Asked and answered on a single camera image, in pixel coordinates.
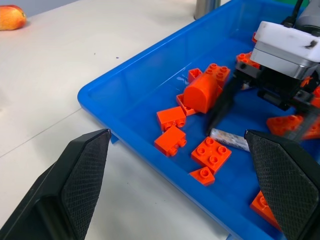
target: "peach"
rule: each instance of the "peach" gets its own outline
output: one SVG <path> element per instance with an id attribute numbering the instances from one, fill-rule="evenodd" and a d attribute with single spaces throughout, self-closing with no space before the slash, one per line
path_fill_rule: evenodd
<path id="1" fill-rule="evenodd" d="M 0 31 L 22 28 L 27 22 L 24 11 L 16 5 L 0 5 Z"/>

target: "orange duplo block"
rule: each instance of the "orange duplo block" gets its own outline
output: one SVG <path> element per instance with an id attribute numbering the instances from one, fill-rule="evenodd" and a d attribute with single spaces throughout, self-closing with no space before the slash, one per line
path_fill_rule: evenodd
<path id="1" fill-rule="evenodd" d="M 300 115 L 277 116 L 268 118 L 266 125 L 274 135 L 283 136 L 287 131 L 294 131 L 304 118 Z"/>
<path id="2" fill-rule="evenodd" d="M 182 128 L 186 124 L 186 115 L 180 106 L 158 111 L 156 113 L 162 131 L 168 130 L 171 126 Z"/>
<path id="3" fill-rule="evenodd" d="M 320 117 L 318 117 L 315 123 L 305 133 L 303 139 L 320 139 Z"/>
<path id="4" fill-rule="evenodd" d="M 184 112 L 184 114 L 186 116 L 190 116 L 190 115 L 193 115 L 193 114 L 197 113 L 196 110 L 184 105 L 184 95 L 183 94 L 179 94 L 179 95 L 176 96 L 176 102 L 182 108 L 182 110 L 183 110 L 183 112 Z"/>
<path id="5" fill-rule="evenodd" d="M 191 69 L 188 72 L 188 82 L 192 83 L 197 77 L 202 74 L 202 71 L 199 68 Z"/>
<path id="6" fill-rule="evenodd" d="M 216 79 L 218 86 L 223 89 L 229 78 L 230 69 L 226 66 L 218 66 L 215 63 L 211 63 L 205 72 L 211 74 Z"/>
<path id="7" fill-rule="evenodd" d="M 250 60 L 251 54 L 252 54 L 252 52 L 241 53 L 241 54 L 237 55 L 236 56 L 236 62 L 237 63 L 244 62 L 245 64 L 248 64 L 248 65 L 250 65 L 252 67 L 255 67 L 255 68 L 259 69 L 260 68 L 260 64 Z"/>
<path id="8" fill-rule="evenodd" d="M 279 224 L 277 223 L 277 220 L 276 220 L 274 214 L 272 213 L 270 207 L 268 206 L 267 201 L 261 191 L 255 197 L 255 199 L 251 203 L 250 207 L 257 214 L 259 214 L 261 217 L 263 217 L 268 223 L 270 223 L 272 226 L 274 226 L 279 231 L 281 231 L 281 228 L 280 228 Z"/>
<path id="9" fill-rule="evenodd" d="M 192 153 L 191 158 L 201 166 L 207 166 L 213 174 L 230 157 L 231 151 L 211 137 L 207 137 Z"/>
<path id="10" fill-rule="evenodd" d="M 300 115 L 271 117 L 266 121 L 270 132 L 274 135 L 283 136 L 287 131 L 294 131 L 302 123 L 304 118 Z M 304 140 L 320 139 L 320 117 L 303 136 Z"/>
<path id="11" fill-rule="evenodd" d="M 207 166 L 196 171 L 190 172 L 190 175 L 205 186 L 208 186 L 215 182 L 215 177 L 210 172 L 210 169 Z"/>
<path id="12" fill-rule="evenodd" d="M 317 108 L 320 108 L 320 86 L 318 86 L 314 92 L 314 98 L 311 101 L 311 104 Z"/>
<path id="13" fill-rule="evenodd" d="M 252 42 L 254 42 L 256 44 L 257 40 L 255 39 L 255 36 L 256 36 L 256 32 L 254 32 L 252 35 Z"/>
<path id="14" fill-rule="evenodd" d="M 154 146 L 167 157 L 177 154 L 179 147 L 187 144 L 186 134 L 176 126 L 170 127 L 154 141 Z"/>
<path id="15" fill-rule="evenodd" d="M 216 102 L 217 87 L 216 79 L 206 71 L 184 89 L 183 104 L 206 114 Z"/>

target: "blue plastic bin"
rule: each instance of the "blue plastic bin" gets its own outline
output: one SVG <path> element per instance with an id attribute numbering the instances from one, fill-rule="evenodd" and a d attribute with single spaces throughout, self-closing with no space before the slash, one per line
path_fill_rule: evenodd
<path id="1" fill-rule="evenodd" d="M 215 175 L 214 184 L 205 187 L 189 175 L 201 167 L 190 156 L 206 137 L 205 115 L 187 117 L 182 128 L 186 146 L 176 156 L 165 157 L 154 147 L 162 134 L 156 112 L 177 106 L 176 95 L 187 85 L 188 70 L 217 63 L 233 71 L 236 55 L 253 49 L 251 38 L 260 22 L 280 23 L 292 9 L 279 2 L 232 0 L 100 76 L 78 94 L 89 113 L 238 239 L 284 238 L 250 208 L 260 190 L 250 154 L 230 147 L 231 157 Z M 256 94 L 255 90 L 240 92 L 218 128 L 237 135 L 246 129 L 267 132 L 267 118 L 293 112 L 281 111 Z M 303 145 L 318 157 L 319 141 Z"/>

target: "table surface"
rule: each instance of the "table surface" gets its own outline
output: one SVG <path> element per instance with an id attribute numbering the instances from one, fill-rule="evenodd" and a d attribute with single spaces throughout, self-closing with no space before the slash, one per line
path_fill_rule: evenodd
<path id="1" fill-rule="evenodd" d="M 196 0 L 80 0 L 0 32 L 0 227 L 67 144 L 103 128 L 82 86 L 191 23 Z M 121 142 L 109 146 L 86 239 L 226 239 Z"/>

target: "metal cylinder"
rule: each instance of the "metal cylinder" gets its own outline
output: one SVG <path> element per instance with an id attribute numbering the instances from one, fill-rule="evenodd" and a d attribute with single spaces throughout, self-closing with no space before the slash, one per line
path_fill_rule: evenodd
<path id="1" fill-rule="evenodd" d="M 221 0 L 196 0 L 194 19 L 197 20 L 221 5 Z"/>

